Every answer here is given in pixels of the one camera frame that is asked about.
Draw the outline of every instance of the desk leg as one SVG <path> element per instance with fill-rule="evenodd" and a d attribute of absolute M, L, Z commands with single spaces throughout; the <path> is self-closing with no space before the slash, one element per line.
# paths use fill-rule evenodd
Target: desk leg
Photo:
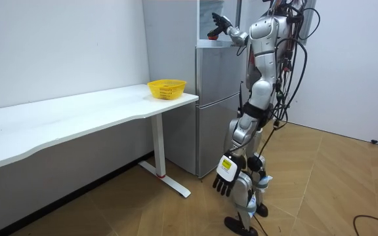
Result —
<path fill-rule="evenodd" d="M 163 182 L 178 191 L 183 197 L 188 197 L 190 195 L 190 191 L 165 174 L 163 121 L 161 119 L 161 114 L 153 115 L 151 117 L 151 121 L 156 167 L 154 168 L 146 161 L 141 161 L 139 165 L 150 171 L 152 174 L 155 174 L 160 180 L 163 180 Z"/>

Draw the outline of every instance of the white desk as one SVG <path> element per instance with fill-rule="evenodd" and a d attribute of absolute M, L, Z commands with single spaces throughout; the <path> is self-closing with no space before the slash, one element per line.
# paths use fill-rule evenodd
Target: white desk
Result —
<path fill-rule="evenodd" d="M 0 167 L 104 128 L 152 117 L 156 168 L 145 161 L 140 165 L 187 197 L 190 191 L 165 175 L 161 113 L 196 100 L 190 94 L 155 99 L 147 85 L 135 85 L 0 108 Z"/>

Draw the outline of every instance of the baseboard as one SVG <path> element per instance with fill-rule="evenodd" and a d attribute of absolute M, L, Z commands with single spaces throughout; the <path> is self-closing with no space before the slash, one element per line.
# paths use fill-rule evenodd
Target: baseboard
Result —
<path fill-rule="evenodd" d="M 84 187 L 81 187 L 72 193 L 68 194 L 65 197 L 62 197 L 55 202 L 44 206 L 43 208 L 36 210 L 35 212 L 31 213 L 30 215 L 17 220 L 16 222 L 12 223 L 11 225 L 4 227 L 3 229 L 0 229 L 0 235 L 6 236 L 14 233 L 15 231 L 18 231 L 19 229 L 27 226 L 28 224 L 44 217 L 45 215 L 51 213 L 52 211 L 62 207 L 66 203 L 69 203 L 70 201 L 73 201 L 74 199 L 86 194 L 87 192 L 93 190 L 94 188 L 106 183 L 107 181 L 111 180 L 112 178 L 115 178 L 116 176 L 122 174 L 123 172 L 129 170 L 130 168 L 138 165 L 141 161 L 146 161 L 148 158 L 154 156 L 154 151 L 151 151 L 147 153 L 146 155 L 143 155 L 142 157 L 120 167 L 117 170 L 112 171 L 111 173 L 91 182 L 90 184 L 87 184 Z"/>

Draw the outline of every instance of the humanoid robot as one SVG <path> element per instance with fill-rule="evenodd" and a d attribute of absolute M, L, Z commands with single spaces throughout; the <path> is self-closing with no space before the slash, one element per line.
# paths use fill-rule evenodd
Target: humanoid robot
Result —
<path fill-rule="evenodd" d="M 263 148 L 260 153 L 257 152 L 263 127 L 275 117 L 272 133 L 281 128 L 280 121 L 287 117 L 287 109 L 303 78 L 307 60 L 306 50 L 299 42 L 305 2 L 263 1 L 270 1 L 270 8 L 251 25 L 249 33 L 233 27 L 227 17 L 213 13 L 217 28 L 208 34 L 214 37 L 224 32 L 237 46 L 249 50 L 246 86 L 250 97 L 240 109 L 239 118 L 230 123 L 224 155 L 213 183 L 221 195 L 231 196 L 238 211 L 238 219 L 226 217 L 224 224 L 243 236 L 258 235 L 256 229 L 250 226 L 254 213 L 268 216 L 268 209 L 263 204 L 263 193 L 272 178 L 266 174 L 266 161 L 261 155 Z M 291 61 L 294 54 L 295 63 L 297 46 L 305 53 L 303 72 L 294 93 L 289 94 L 287 90 L 294 68 Z"/>

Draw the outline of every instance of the desk top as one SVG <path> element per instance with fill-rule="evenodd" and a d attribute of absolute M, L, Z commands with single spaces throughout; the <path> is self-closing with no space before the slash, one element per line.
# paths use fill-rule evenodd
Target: desk top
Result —
<path fill-rule="evenodd" d="M 195 102 L 155 99 L 147 85 L 91 92 L 0 108 L 0 167 L 44 148 L 133 119 Z"/>

